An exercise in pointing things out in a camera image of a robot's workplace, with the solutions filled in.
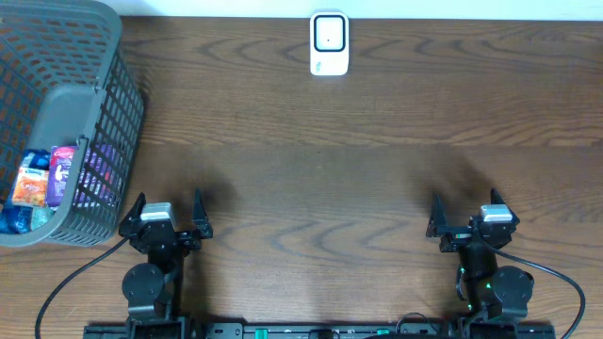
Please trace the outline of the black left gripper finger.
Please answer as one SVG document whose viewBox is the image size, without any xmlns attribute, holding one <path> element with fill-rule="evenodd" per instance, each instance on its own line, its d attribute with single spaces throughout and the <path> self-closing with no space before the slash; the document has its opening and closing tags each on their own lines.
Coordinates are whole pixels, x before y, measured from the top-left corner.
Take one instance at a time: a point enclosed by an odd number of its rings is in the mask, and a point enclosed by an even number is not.
<svg viewBox="0 0 603 339">
<path fill-rule="evenodd" d="M 123 225 L 132 225 L 140 221 L 142 209 L 146 204 L 145 194 L 140 192 L 131 209 L 126 213 L 122 220 Z"/>
<path fill-rule="evenodd" d="M 204 211 L 202 193 L 199 188 L 195 189 L 192 208 L 192 222 L 194 223 L 195 227 L 199 230 L 206 230 L 208 227 L 208 217 L 206 215 L 206 212 Z"/>
</svg>

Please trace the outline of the purple noodle packet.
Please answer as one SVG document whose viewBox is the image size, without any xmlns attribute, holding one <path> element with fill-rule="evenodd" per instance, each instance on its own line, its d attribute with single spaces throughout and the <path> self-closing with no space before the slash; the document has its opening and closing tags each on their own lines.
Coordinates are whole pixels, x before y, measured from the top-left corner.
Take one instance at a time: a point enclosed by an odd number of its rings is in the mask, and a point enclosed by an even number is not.
<svg viewBox="0 0 603 339">
<path fill-rule="evenodd" d="M 50 208 L 58 208 L 65 195 L 69 172 L 77 146 L 54 147 L 51 151 L 46 203 Z"/>
</svg>

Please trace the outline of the mint green wipes packet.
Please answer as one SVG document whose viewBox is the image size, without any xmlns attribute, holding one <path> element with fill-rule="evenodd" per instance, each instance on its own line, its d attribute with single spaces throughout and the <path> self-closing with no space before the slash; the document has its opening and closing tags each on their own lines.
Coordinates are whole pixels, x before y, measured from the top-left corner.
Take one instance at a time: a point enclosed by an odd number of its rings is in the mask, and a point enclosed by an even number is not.
<svg viewBox="0 0 603 339">
<path fill-rule="evenodd" d="M 31 213 L 30 230 L 38 230 L 53 217 L 54 213 L 55 211 L 49 207 L 34 207 Z"/>
</svg>

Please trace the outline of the orange tissue packet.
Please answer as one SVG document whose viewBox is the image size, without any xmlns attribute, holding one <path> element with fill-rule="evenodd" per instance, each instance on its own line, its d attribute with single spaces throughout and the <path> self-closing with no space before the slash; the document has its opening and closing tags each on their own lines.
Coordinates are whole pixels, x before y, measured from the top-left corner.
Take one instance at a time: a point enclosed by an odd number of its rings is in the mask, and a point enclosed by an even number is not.
<svg viewBox="0 0 603 339">
<path fill-rule="evenodd" d="M 19 168 L 11 197 L 14 205 L 44 207 L 49 172 L 44 169 Z"/>
</svg>

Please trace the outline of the blue snack wrapper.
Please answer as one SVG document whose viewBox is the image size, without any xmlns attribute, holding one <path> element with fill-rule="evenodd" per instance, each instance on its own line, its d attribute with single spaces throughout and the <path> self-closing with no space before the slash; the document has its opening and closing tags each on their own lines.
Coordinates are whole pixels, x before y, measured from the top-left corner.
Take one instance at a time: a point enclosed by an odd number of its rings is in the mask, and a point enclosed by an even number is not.
<svg viewBox="0 0 603 339">
<path fill-rule="evenodd" d="M 45 150 L 24 150 L 21 168 L 30 168 L 36 170 L 48 170 L 50 163 L 50 153 Z M 1 233 L 2 234 L 26 234 L 31 231 L 31 218 L 33 208 L 29 206 L 15 206 L 12 204 L 11 195 L 14 187 L 11 188 L 8 197 L 3 201 L 1 211 Z"/>
</svg>

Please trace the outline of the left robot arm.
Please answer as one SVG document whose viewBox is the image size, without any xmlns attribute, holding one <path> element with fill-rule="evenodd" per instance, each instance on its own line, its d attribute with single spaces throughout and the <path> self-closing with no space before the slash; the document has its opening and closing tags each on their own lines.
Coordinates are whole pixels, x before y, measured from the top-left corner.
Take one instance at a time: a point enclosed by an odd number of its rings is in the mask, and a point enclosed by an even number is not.
<svg viewBox="0 0 603 339">
<path fill-rule="evenodd" d="M 198 325 L 181 311 L 185 258 L 213 236 L 197 189 L 192 208 L 193 228 L 175 229 L 173 209 L 168 202 L 148 203 L 139 194 L 123 218 L 119 235 L 147 261 L 130 268 L 122 280 L 128 301 L 125 322 L 127 339 L 192 339 Z"/>
</svg>

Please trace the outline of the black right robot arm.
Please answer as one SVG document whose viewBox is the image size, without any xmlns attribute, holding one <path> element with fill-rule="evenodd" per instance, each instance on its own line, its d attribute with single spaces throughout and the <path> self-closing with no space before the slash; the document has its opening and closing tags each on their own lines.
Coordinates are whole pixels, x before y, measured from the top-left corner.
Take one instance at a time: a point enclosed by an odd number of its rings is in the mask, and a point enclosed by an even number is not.
<svg viewBox="0 0 603 339">
<path fill-rule="evenodd" d="M 449 321 L 443 333 L 456 338 L 516 338 L 518 322 L 528 314 L 533 277 L 517 266 L 500 266 L 497 251 L 512 241 L 517 215 L 499 193 L 465 226 L 448 224 L 439 196 L 432 201 L 427 237 L 440 239 L 439 250 L 460 258 L 456 290 L 468 314 Z"/>
</svg>

